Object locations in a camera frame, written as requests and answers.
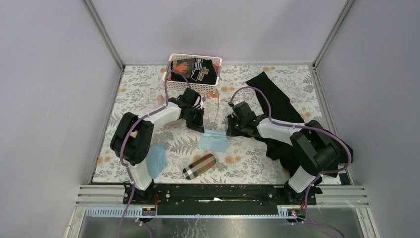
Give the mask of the blue cleaning cloth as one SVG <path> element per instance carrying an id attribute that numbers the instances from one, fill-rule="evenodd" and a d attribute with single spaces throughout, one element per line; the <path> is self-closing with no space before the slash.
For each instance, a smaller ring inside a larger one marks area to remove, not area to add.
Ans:
<path id="1" fill-rule="evenodd" d="M 145 157 L 146 166 L 152 179 L 156 179 L 167 166 L 166 150 L 160 143 L 152 145 Z"/>
<path id="2" fill-rule="evenodd" d="M 228 147 L 226 131 L 205 130 L 198 142 L 199 149 L 225 153 Z"/>

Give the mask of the pink glasses case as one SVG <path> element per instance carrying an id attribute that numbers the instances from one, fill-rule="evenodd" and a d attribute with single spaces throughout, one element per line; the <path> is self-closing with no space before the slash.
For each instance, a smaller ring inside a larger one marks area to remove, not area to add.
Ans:
<path id="1" fill-rule="evenodd" d="M 158 106 L 162 106 L 166 102 L 166 97 L 163 96 L 163 95 L 158 95 L 157 96 L 157 101 L 158 101 Z M 177 121 L 169 122 L 165 126 L 177 128 L 177 127 L 180 127 L 182 125 L 182 123 L 183 123 L 183 120 L 179 119 Z"/>

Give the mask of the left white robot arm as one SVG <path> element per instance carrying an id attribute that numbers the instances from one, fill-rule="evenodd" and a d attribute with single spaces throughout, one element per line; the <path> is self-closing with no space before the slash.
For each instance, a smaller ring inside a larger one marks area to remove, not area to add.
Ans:
<path id="1" fill-rule="evenodd" d="M 127 168 L 130 182 L 136 188 L 134 196 L 139 202 L 147 204 L 154 196 L 154 191 L 150 188 L 153 179 L 145 161 L 153 132 L 170 122 L 183 119 L 188 129 L 203 133 L 203 116 L 201 95 L 190 88 L 176 98 L 169 98 L 165 104 L 143 116 L 131 112 L 123 115 L 110 148 Z"/>

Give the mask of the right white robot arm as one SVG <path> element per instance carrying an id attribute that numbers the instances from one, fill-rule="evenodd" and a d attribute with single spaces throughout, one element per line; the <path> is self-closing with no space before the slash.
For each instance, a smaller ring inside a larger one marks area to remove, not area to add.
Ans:
<path id="1" fill-rule="evenodd" d="M 337 136 L 323 129 L 315 120 L 309 123 L 291 123 L 256 115 L 246 102 L 233 104 L 228 115 L 227 135 L 248 137 L 262 142 L 279 143 L 276 150 L 279 158 L 289 159 L 297 165 L 291 170 L 284 190 L 284 198 L 290 204 L 297 204 L 304 197 L 304 190 L 313 185 L 320 174 L 340 163 L 342 158 L 351 158 L 345 143 Z"/>

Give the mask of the orange lens sunglasses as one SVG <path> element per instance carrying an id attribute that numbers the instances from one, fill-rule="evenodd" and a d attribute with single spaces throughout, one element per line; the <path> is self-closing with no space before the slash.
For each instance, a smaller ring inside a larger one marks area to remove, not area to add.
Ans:
<path id="1" fill-rule="evenodd" d="M 219 114 L 219 108 L 220 108 L 220 93 L 217 91 L 211 91 L 206 92 L 204 94 L 201 94 L 203 102 L 206 103 L 207 106 L 210 108 L 215 108 L 215 122 L 219 122 L 218 114 Z"/>

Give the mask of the white plastic basket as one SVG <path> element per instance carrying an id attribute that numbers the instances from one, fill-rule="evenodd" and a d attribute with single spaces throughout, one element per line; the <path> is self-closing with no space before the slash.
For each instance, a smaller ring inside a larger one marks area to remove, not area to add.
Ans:
<path id="1" fill-rule="evenodd" d="M 212 92 L 220 82 L 221 66 L 221 57 L 173 53 L 162 80 L 172 90 L 191 86 L 199 93 Z"/>

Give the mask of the black garment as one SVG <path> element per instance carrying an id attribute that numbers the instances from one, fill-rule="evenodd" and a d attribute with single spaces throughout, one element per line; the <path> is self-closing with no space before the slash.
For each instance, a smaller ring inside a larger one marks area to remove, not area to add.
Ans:
<path id="1" fill-rule="evenodd" d="M 297 110 L 292 106 L 289 97 L 274 84 L 265 72 L 262 72 L 254 78 L 246 81 L 246 85 L 247 88 L 254 90 L 264 115 L 268 115 L 270 118 L 279 121 L 305 123 Z M 276 150 L 280 150 L 282 148 L 279 143 L 264 143 L 267 145 L 267 157 L 272 160 L 279 160 L 282 167 L 288 170 L 289 173 L 291 170 L 295 170 L 297 168 L 297 165 L 293 164 L 289 159 L 279 158 L 277 156 Z M 347 144 L 346 146 L 349 149 L 347 153 L 352 156 L 352 148 Z M 348 166 L 351 162 L 352 157 L 342 158 L 340 163 L 332 164 L 328 168 L 327 173 L 320 174 L 318 176 L 318 180 L 311 186 L 320 184 L 323 181 L 322 176 L 330 176 L 333 178 L 337 177 L 340 172 L 345 170 L 345 168 L 340 168 L 339 164 L 343 163 L 345 166 Z"/>

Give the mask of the black packaged items in basket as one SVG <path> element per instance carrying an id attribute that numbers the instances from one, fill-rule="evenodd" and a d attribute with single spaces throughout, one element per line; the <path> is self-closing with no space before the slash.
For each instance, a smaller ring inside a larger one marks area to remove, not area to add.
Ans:
<path id="1" fill-rule="evenodd" d="M 211 59 L 187 58 L 173 60 L 169 81 L 214 85 L 217 80 L 216 66 Z"/>

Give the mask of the plaid glasses case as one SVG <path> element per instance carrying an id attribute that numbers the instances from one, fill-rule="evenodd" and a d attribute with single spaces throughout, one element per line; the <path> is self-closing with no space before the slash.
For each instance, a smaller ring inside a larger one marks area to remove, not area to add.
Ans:
<path id="1" fill-rule="evenodd" d="M 183 168 L 182 173 L 183 176 L 187 180 L 192 180 L 205 171 L 214 167 L 217 163 L 217 158 L 215 155 L 208 153 L 200 157 L 198 160 L 194 161 L 190 165 Z"/>

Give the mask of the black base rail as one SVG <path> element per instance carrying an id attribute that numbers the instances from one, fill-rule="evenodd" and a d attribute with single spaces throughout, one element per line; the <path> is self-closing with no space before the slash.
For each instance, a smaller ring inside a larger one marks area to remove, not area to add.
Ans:
<path id="1" fill-rule="evenodd" d="M 156 183 L 145 191 L 124 184 L 123 204 L 151 205 L 158 215 L 277 215 L 277 207 L 301 208 L 316 205 L 319 187 L 295 193 L 292 188 L 274 185 L 214 185 Z"/>

